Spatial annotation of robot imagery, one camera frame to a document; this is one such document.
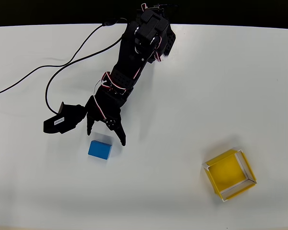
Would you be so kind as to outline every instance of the black robotic arm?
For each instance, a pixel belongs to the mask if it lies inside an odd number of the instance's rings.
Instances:
[[[169,55],[175,41],[163,8],[151,9],[142,4],[138,21],[128,24],[122,35],[120,54],[112,72],[105,72],[95,95],[85,107],[62,103],[58,114],[44,122],[45,133],[65,133],[87,118],[87,134],[91,134],[95,121],[104,122],[125,146],[126,135],[121,124],[120,108],[133,91],[146,63],[161,61],[160,56]]]

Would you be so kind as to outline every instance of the white surface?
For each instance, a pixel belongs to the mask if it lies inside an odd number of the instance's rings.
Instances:
[[[0,89],[67,61],[96,25],[0,28]],[[288,30],[174,25],[168,58],[147,64],[122,111],[127,145],[107,163],[87,155],[86,121],[43,133],[56,69],[0,95],[0,225],[57,229],[236,229],[288,226]],[[78,57],[110,45],[102,28]],[[49,103],[84,105],[119,46],[69,67]],[[241,146],[258,184],[223,203],[201,169]]]

